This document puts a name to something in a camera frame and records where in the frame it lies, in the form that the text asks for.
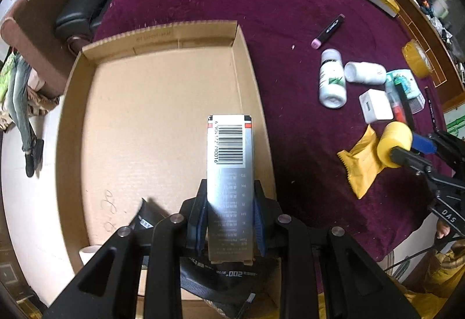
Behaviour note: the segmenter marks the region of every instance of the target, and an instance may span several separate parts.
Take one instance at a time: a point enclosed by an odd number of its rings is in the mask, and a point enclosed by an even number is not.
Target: person's hand
[[[438,219],[438,223],[436,223],[436,238],[441,239],[450,233],[450,226],[440,219]]]

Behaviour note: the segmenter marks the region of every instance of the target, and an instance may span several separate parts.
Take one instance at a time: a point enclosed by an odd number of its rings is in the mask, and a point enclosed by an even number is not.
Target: jeans
[[[31,67],[22,56],[19,56],[15,66],[11,69],[10,82],[6,92],[6,107],[10,116],[18,127],[23,141],[23,151],[31,152],[32,141],[35,138],[34,130],[29,123],[27,110],[27,81]]]

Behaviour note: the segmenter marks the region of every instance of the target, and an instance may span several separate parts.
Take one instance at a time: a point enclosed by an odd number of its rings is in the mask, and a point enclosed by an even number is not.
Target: white charger
[[[359,96],[363,117],[367,124],[378,120],[393,119],[391,104],[386,92],[381,90],[368,90]]]

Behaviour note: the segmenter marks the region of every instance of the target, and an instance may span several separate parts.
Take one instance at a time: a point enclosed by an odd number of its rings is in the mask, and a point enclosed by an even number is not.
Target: marker pen
[[[329,37],[333,35],[334,32],[341,26],[346,17],[343,14],[340,14],[330,25],[328,25],[323,32],[321,32],[317,38],[312,41],[312,48],[318,49],[324,42],[328,40]]]

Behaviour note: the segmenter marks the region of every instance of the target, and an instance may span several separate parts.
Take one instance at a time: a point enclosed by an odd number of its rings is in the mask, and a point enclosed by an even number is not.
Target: black shoe
[[[32,153],[26,154],[26,175],[27,177],[34,176],[34,157]]]
[[[32,156],[34,159],[34,170],[37,169],[40,162],[42,161],[42,154],[44,151],[44,140],[43,139],[35,139],[32,145]]]

